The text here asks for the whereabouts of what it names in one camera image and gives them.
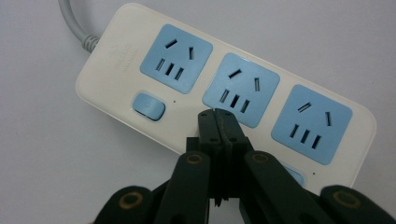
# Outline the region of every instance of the power strip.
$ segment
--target power strip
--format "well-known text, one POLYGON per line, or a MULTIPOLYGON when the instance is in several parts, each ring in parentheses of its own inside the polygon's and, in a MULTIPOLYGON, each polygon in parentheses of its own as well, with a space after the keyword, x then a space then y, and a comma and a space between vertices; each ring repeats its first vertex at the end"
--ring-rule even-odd
POLYGON ((200 112, 229 110, 256 150, 314 193, 351 187, 376 130, 361 105, 138 4, 116 13, 77 91, 177 153, 200 112))

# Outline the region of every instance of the power cord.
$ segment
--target power cord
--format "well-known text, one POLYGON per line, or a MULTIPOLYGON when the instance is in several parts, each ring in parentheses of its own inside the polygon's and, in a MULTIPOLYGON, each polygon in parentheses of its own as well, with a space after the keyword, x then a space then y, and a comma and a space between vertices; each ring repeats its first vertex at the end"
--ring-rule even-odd
POLYGON ((69 29, 81 42, 81 46, 89 53, 92 53, 100 38, 96 35, 89 35, 82 30, 73 14, 69 0, 59 0, 59 6, 69 29))

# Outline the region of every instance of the screw hole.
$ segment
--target screw hole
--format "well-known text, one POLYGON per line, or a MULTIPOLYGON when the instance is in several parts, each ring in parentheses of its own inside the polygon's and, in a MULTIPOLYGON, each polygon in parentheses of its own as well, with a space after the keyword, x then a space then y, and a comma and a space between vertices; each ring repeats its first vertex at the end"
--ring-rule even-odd
POLYGON ((128 210, 136 208, 143 202, 143 195, 137 191, 132 191, 124 194, 119 201, 119 205, 122 209, 128 210))

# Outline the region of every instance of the blue switch button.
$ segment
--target blue switch button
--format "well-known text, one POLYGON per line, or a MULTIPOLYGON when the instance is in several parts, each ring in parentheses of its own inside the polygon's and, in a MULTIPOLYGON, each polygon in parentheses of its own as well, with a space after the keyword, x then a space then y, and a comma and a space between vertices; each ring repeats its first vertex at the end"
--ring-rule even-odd
POLYGON ((132 103, 132 108, 138 113, 154 121, 159 120, 165 112, 165 104, 154 97, 140 92, 132 103))

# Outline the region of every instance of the blue outlet panel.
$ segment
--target blue outlet panel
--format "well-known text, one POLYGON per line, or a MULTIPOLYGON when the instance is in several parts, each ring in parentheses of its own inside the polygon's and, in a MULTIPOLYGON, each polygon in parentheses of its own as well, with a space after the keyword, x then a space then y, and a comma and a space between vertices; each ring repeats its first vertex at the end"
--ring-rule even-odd
POLYGON ((349 107, 296 85, 276 121, 272 137, 327 165, 332 161, 351 118, 349 107))
POLYGON ((209 42, 166 24, 140 65, 140 71, 186 94, 201 74, 212 49, 209 42))
POLYGON ((278 83, 278 74, 228 53, 206 90, 203 102, 212 108, 228 110, 240 123, 255 128, 278 83))

